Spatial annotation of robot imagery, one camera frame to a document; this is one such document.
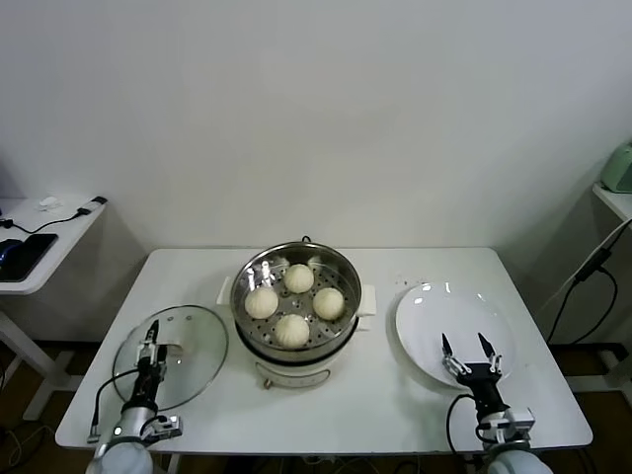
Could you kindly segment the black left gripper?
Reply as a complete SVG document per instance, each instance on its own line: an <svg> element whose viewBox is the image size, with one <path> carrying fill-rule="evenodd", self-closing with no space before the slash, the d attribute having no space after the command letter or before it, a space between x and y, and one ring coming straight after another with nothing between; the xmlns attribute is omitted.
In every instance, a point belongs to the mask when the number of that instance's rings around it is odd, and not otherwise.
<svg viewBox="0 0 632 474"><path fill-rule="evenodd" d="M159 321L154 320L146 334L146 341L141 342L136 351L135 366L138 375L132 389L132 405L145 408L156 408L158 388L164 380L164 364L167 347L157 342Z"/></svg>

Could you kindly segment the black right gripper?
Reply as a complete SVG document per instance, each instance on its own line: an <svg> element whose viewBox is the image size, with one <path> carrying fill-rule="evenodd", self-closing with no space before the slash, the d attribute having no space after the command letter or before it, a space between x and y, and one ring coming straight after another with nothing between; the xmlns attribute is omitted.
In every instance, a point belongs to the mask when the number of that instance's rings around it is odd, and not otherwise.
<svg viewBox="0 0 632 474"><path fill-rule="evenodd" d="M442 364L459 384L471 391L478 414L501 413L509 407L497 387L503 374L502 356L482 333L478 333L478 339L487 361L464 364L454 356L446 334L442 333Z"/></svg>

